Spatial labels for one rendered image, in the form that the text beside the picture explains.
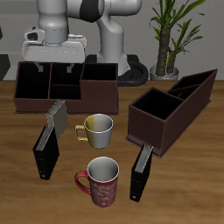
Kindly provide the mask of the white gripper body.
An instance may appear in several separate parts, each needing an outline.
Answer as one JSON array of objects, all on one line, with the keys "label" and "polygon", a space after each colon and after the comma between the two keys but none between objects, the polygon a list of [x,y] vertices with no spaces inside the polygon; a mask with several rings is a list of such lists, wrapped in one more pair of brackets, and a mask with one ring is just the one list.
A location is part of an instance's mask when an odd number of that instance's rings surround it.
[{"label": "white gripper body", "polygon": [[83,63],[87,40],[82,35],[69,34],[61,46],[43,45],[39,41],[25,41],[22,47],[24,61]]}]

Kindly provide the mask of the dark brown desk caddy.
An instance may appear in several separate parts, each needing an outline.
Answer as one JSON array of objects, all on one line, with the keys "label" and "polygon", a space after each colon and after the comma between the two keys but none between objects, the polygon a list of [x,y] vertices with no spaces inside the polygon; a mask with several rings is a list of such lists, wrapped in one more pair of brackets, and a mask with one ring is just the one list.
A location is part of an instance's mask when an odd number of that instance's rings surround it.
[{"label": "dark brown desk caddy", "polygon": [[42,63],[39,72],[32,62],[19,62],[14,102],[20,114],[44,114],[57,100],[66,102],[72,115],[118,113],[118,80],[84,80],[86,63],[74,64],[67,73],[67,63]]},{"label": "dark brown desk caddy", "polygon": [[126,140],[161,158],[210,102],[215,69],[181,78],[168,91],[149,88],[129,105]]}]

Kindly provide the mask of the grey yellow book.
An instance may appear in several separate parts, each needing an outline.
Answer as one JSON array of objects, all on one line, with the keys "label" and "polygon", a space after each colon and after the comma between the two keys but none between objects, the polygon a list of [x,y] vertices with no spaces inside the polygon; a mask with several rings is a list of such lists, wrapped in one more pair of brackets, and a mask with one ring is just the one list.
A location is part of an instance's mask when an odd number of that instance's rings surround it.
[{"label": "grey yellow book", "polygon": [[66,102],[57,100],[45,116],[48,126],[54,127],[56,137],[60,138],[68,125]]}]

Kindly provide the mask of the black book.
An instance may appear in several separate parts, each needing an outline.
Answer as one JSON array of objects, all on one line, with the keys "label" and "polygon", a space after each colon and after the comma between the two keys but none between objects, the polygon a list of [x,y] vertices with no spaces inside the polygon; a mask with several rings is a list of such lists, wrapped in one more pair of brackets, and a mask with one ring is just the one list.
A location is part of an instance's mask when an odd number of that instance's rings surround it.
[{"label": "black book", "polygon": [[153,147],[144,144],[131,169],[129,198],[138,202],[151,171]]},{"label": "black book", "polygon": [[60,155],[54,127],[43,128],[32,150],[40,178],[48,180]]}]

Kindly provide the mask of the yellow and white mug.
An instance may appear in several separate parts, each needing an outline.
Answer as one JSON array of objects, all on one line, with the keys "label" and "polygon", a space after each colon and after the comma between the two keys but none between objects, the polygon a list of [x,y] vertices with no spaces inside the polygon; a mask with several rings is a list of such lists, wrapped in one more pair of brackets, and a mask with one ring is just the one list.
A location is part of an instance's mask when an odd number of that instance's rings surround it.
[{"label": "yellow and white mug", "polygon": [[[87,117],[83,125],[76,125],[74,134],[77,140],[88,141],[92,147],[103,149],[109,145],[113,126],[114,121],[110,116],[94,114]],[[87,136],[79,136],[78,130],[85,130]]]}]

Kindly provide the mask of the green pot plant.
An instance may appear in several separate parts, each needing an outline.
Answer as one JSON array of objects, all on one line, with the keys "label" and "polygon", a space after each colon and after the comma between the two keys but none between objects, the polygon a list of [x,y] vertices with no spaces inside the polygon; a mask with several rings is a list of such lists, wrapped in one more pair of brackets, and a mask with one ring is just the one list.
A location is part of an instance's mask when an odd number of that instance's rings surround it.
[{"label": "green pot plant", "polygon": [[187,53],[186,46],[194,40],[202,39],[197,36],[200,24],[195,26],[189,33],[188,27],[192,22],[190,18],[183,24],[179,21],[190,11],[202,5],[206,0],[195,0],[190,3],[186,0],[179,9],[175,7],[176,0],[158,0],[159,10],[152,8],[156,16],[150,20],[157,23],[153,30],[157,34],[158,41],[157,64],[150,68],[150,79],[152,81],[176,81],[179,70],[174,66],[179,53]]}]

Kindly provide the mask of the red patterned mug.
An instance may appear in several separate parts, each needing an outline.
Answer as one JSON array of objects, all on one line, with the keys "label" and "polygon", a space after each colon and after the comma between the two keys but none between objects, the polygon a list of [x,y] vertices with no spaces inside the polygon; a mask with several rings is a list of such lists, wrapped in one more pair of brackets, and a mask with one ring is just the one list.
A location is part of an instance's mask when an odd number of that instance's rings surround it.
[{"label": "red patterned mug", "polygon": [[109,207],[116,199],[119,174],[118,163],[110,157],[97,157],[87,166],[86,171],[78,171],[74,176],[75,184],[98,207]]}]

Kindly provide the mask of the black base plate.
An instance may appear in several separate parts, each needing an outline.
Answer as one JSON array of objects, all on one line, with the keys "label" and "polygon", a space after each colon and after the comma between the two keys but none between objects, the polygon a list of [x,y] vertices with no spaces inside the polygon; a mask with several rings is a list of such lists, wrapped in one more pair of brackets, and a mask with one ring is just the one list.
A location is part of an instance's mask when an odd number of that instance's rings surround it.
[{"label": "black base plate", "polygon": [[130,70],[121,76],[116,76],[115,63],[97,63],[94,54],[88,55],[84,69],[84,80],[115,81],[119,87],[136,87],[143,85],[148,80],[148,69],[139,62],[134,54],[128,54]]}]

